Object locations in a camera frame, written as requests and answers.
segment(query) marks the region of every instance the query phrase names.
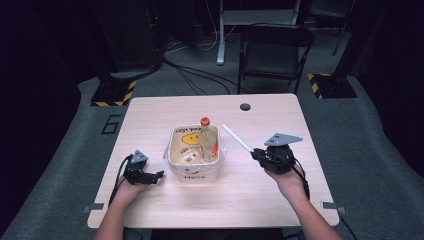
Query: white desk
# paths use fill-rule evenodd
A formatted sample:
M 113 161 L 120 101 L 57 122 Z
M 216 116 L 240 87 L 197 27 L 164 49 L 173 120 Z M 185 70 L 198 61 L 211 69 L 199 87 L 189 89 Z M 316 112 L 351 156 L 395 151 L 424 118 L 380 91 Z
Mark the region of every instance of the white desk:
M 219 49 L 216 63 L 224 64 L 225 55 L 225 33 L 224 25 L 249 25 L 253 23 L 296 23 L 299 12 L 300 0 L 296 0 L 293 9 L 283 10 L 224 10 L 224 0 L 219 5 Z
M 250 111 L 240 110 L 242 103 Z M 182 184 L 163 160 L 165 147 L 177 125 L 197 124 L 209 116 L 219 126 L 227 146 L 216 182 Z M 290 144 L 307 172 L 311 202 L 329 222 L 336 225 L 337 212 L 323 209 L 321 201 L 332 202 L 311 136 L 297 97 L 293 94 L 223 95 L 194 97 L 134 98 L 125 116 L 88 226 L 98 228 L 122 160 L 136 149 L 149 157 L 146 172 L 165 170 L 158 185 L 142 192 L 125 215 L 125 226 L 133 228 L 262 228 L 299 226 L 294 211 L 265 174 L 259 163 L 221 126 L 226 124 L 251 148 L 265 148 L 276 132 L 299 136 Z

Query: red bottle cap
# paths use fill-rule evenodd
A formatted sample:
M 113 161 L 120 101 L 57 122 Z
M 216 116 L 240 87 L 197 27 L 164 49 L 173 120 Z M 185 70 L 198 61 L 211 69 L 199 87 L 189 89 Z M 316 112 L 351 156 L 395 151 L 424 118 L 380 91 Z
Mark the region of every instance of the red bottle cap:
M 200 119 L 200 124 L 204 127 L 209 126 L 209 124 L 211 124 L 211 120 L 209 120 L 208 117 L 202 117 Z

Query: bottle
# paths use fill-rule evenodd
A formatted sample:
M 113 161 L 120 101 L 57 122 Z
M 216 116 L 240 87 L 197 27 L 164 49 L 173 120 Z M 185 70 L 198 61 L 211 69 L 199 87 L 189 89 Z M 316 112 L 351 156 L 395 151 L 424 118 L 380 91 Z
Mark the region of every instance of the bottle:
M 199 147 L 200 155 L 206 162 L 214 161 L 214 156 L 218 150 L 218 142 L 216 133 L 211 131 L 209 125 L 210 120 L 208 117 L 200 119 L 200 133 L 199 133 Z

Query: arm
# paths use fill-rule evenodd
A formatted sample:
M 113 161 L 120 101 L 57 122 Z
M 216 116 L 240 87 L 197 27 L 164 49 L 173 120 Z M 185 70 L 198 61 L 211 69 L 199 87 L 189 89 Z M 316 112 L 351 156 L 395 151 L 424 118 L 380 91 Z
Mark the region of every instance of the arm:
M 146 184 L 132 185 L 123 177 L 120 178 L 119 182 L 121 181 L 122 184 L 97 230 L 95 240 L 122 239 L 125 210 L 141 191 L 149 187 Z
M 342 239 L 306 197 L 302 180 L 294 171 L 282 175 L 268 170 L 265 172 L 277 182 L 281 194 L 290 203 L 299 218 L 306 239 Z

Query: gray carpet floor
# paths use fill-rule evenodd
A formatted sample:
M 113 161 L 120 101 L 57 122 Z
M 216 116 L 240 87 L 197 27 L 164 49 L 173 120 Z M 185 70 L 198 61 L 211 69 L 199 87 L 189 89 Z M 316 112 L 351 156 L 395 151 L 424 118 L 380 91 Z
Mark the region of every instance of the gray carpet floor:
M 334 33 L 315 35 L 297 96 L 334 201 L 347 209 L 344 219 L 358 239 L 424 239 L 424 179 L 385 137 L 376 109 L 361 84 L 349 77 L 358 98 L 315 98 L 307 74 L 334 71 L 349 38 L 347 34 L 338 55 L 333 57 L 337 39 Z M 165 57 L 235 83 L 239 43 L 237 39 L 228 41 L 223 66 L 216 65 L 217 47 L 208 51 L 182 48 Z M 213 81 L 187 76 L 209 95 L 227 94 Z M 236 93 L 235 85 L 223 83 L 231 94 Z M 82 210 L 95 199 L 117 138 L 117 133 L 101 132 L 110 115 L 120 115 L 113 120 L 122 123 L 127 110 L 127 106 L 90 107 L 98 84 L 94 78 L 79 85 L 81 104 L 69 131 L 2 240 L 93 238 L 95 229 L 88 228 L 88 214 Z M 243 87 L 249 93 L 269 93 L 286 91 L 284 85 L 267 81 L 257 84 L 248 78 Z M 138 81 L 133 97 L 196 94 L 177 70 L 163 64 L 157 72 Z M 352 239 L 342 223 L 335 229 L 343 238 Z M 297 230 L 284 229 L 287 233 Z M 149 239 L 148 229 L 140 231 Z

